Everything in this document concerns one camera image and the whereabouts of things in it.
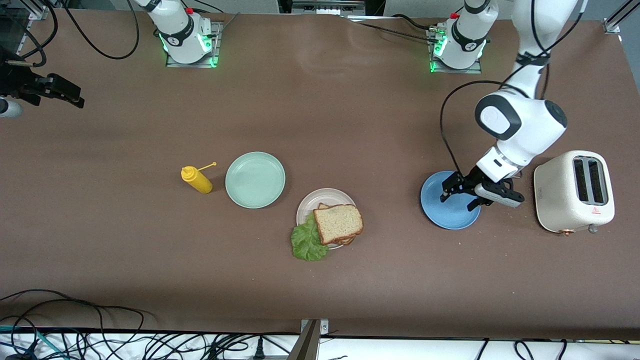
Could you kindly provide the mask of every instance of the green lettuce leaf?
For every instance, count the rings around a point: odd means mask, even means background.
[[[320,242],[316,218],[311,213],[304,224],[293,228],[291,234],[293,256],[306,261],[318,261],[326,256],[329,248]]]

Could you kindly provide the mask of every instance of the white toaster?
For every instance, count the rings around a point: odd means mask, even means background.
[[[615,208],[609,169],[591,151],[569,151],[536,168],[533,174],[540,225],[569,235],[613,220]]]

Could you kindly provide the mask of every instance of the brown tabletop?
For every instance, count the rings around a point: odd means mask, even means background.
[[[104,51],[131,48],[130,13],[75,13]],[[424,42],[336,16],[239,15],[217,69],[165,68],[143,13],[140,46],[122,61],[98,55],[58,17],[36,71],[81,86],[86,106],[44,99],[2,121],[2,295],[52,288],[138,307],[155,314],[148,329],[296,331],[301,318],[321,317],[337,334],[637,337],[640,98],[618,37],[599,23],[580,23],[553,51],[547,97],[569,126],[534,165],[575,149],[601,154],[616,218],[597,235],[565,238],[537,223],[534,166],[516,181],[525,204],[483,208],[467,229],[441,229],[420,208],[424,180],[453,168],[440,105],[462,83],[509,74],[518,43],[510,21],[494,25],[474,76],[432,74]],[[399,19],[376,24],[420,34]],[[50,28],[38,23],[35,34]],[[494,141],[472,116],[494,89],[466,88],[446,111],[464,169]],[[264,209],[225,192],[226,169],[250,151],[273,154],[287,174]],[[180,179],[181,167],[212,161],[209,195]],[[289,236],[300,200],[326,187],[354,199],[365,230],[307,263],[292,256]],[[77,307],[41,313],[41,325],[97,326]]]

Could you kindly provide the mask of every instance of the bread slice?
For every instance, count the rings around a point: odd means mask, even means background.
[[[320,205],[318,205],[318,209],[320,209],[320,210],[322,210],[322,209],[328,209],[328,208],[330,208],[330,207],[331,207],[331,206],[329,206],[329,205],[327,205],[327,204],[323,204],[322,202],[320,203]],[[352,236],[352,237],[350,237],[350,238],[348,238],[348,239],[346,239],[346,240],[342,240],[342,241],[340,241],[340,244],[342,244],[342,245],[349,245],[350,243],[352,243],[352,242],[353,242],[353,240],[354,240],[355,238],[356,238],[355,236]]]
[[[362,234],[362,215],[354,205],[336,205],[328,209],[315,209],[314,216],[323,245],[341,243]]]

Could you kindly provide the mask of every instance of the yellow bottle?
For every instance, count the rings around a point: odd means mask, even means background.
[[[210,193],[211,190],[213,190],[213,184],[200,172],[200,170],[213,166],[216,166],[216,163],[207,165],[203,168],[183,167],[182,172],[180,172],[182,180],[185,180],[189,185],[193,186],[194,189],[201,193]]]

